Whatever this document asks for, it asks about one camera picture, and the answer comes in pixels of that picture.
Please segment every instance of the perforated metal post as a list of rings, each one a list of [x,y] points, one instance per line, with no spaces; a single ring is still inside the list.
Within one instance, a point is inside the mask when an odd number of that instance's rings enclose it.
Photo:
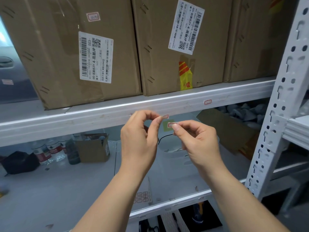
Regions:
[[[288,118],[296,115],[309,84],[309,0],[299,0],[289,39],[255,148],[245,186],[259,200],[283,148]]]

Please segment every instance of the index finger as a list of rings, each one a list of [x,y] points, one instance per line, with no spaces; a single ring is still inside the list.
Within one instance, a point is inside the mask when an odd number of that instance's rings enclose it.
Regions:
[[[133,120],[141,120],[145,122],[146,120],[154,120],[155,118],[159,117],[160,115],[151,110],[140,110],[136,113],[133,117]]]
[[[204,132],[207,128],[207,125],[195,120],[180,121],[178,124],[185,130],[191,130],[197,134]]]

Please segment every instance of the person's left hand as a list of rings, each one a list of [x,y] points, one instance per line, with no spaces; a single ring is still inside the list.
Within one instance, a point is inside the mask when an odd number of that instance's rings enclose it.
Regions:
[[[152,120],[149,128],[144,121]],[[136,111],[121,129],[122,163],[120,170],[143,178],[157,152],[158,130],[162,116],[149,110]]]

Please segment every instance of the brown cardboard box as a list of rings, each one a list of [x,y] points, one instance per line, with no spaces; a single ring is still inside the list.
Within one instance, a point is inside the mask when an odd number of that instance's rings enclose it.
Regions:
[[[233,0],[224,82],[276,75],[298,0]]]
[[[242,153],[252,159],[259,137],[259,131],[211,108],[202,110],[197,118],[216,129],[220,143],[232,153]]]
[[[168,48],[178,0],[132,0],[144,95],[179,91],[179,62],[193,73],[193,87],[222,82],[232,0],[184,1],[205,10],[192,55]]]
[[[100,136],[105,136],[106,138],[102,141],[75,141],[82,163],[106,162],[109,159],[108,135],[100,134]]]
[[[46,109],[141,94],[130,0],[0,0],[0,6],[5,26]],[[111,83],[80,79],[79,31],[110,38]],[[107,57],[104,44],[101,40],[102,56]],[[100,79],[103,67],[101,63],[96,67],[95,77]],[[92,78],[92,65],[89,73]]]

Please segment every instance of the person's right hand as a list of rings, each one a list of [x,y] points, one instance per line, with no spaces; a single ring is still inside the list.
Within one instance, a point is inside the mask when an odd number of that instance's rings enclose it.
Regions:
[[[225,168],[221,159],[215,128],[194,120],[180,121],[172,126],[176,136],[183,143],[193,164],[200,171],[211,174]]]

